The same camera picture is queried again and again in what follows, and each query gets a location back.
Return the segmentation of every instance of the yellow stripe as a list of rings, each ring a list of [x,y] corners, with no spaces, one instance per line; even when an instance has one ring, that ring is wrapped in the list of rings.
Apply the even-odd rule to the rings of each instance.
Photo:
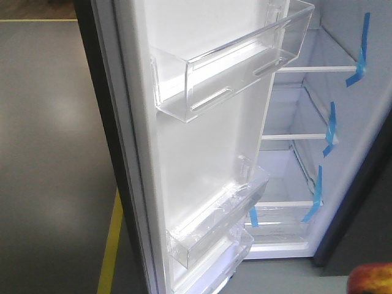
[[[44,22],[54,22],[54,21],[78,21],[76,18],[70,18],[70,19],[53,19],[53,20],[44,20],[44,19],[36,19],[36,20],[0,20],[0,23],[18,23],[18,22],[39,22],[39,23],[44,23]]]
[[[113,274],[115,272],[117,248],[122,220],[123,208],[121,206],[120,196],[117,191],[115,205],[111,214],[108,238],[106,240],[104,260],[102,261],[102,267],[100,270],[97,294],[109,294],[111,292],[111,283],[113,282]]]

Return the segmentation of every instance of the apple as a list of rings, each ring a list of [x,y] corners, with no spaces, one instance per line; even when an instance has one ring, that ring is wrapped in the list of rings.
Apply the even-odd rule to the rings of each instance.
[[[347,281],[347,294],[392,294],[392,262],[354,268]]]

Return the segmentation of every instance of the refrigerator compartment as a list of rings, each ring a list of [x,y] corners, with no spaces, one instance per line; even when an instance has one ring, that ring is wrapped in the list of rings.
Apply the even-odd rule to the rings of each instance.
[[[173,283],[172,294],[210,294],[219,290],[249,253],[253,240],[243,229],[243,223],[236,224],[191,269],[173,261],[178,278]]]
[[[181,49],[151,48],[160,111],[188,123],[297,58],[314,6],[298,0],[258,2],[265,13],[256,28],[252,23],[238,34],[239,28],[229,27],[219,36],[225,42],[216,47],[206,47],[213,43],[206,31],[196,39],[175,40]],[[231,19],[229,10],[221,9],[219,18]]]
[[[268,174],[257,167],[249,183],[225,187],[196,218],[167,232],[169,254],[185,268],[196,264],[260,200],[267,181]]]
[[[325,139],[327,127],[327,121],[305,87],[273,88],[262,140]]]

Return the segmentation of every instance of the concrete floor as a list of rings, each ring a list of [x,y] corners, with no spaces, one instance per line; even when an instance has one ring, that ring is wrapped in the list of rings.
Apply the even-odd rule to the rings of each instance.
[[[96,293],[115,179],[77,23],[0,24],[0,293]],[[112,293],[139,293],[123,224]],[[222,294],[345,293],[306,258],[242,263]]]

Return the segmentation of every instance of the blue tape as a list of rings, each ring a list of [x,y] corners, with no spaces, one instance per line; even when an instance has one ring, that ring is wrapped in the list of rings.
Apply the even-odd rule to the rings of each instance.
[[[368,50],[368,31],[369,31],[370,12],[365,13],[363,18],[363,29],[361,39],[361,49],[358,61],[356,62],[356,71],[351,77],[346,79],[345,84],[347,87],[356,83],[365,76],[366,67],[366,53]]]
[[[249,215],[251,217],[252,227],[258,228],[258,218],[257,218],[256,207],[253,206],[251,208],[251,210],[249,210]]]
[[[323,155],[326,157],[334,148],[333,138],[335,137],[336,133],[336,107],[335,102],[331,102],[331,113],[330,119],[328,121],[328,127],[325,133],[325,140],[328,143],[328,146],[323,150]]]
[[[313,206],[311,210],[304,216],[302,222],[308,222],[312,216],[319,210],[321,205],[321,196],[322,196],[322,179],[323,179],[323,167],[321,165],[318,166],[318,176],[316,185],[313,193]]]

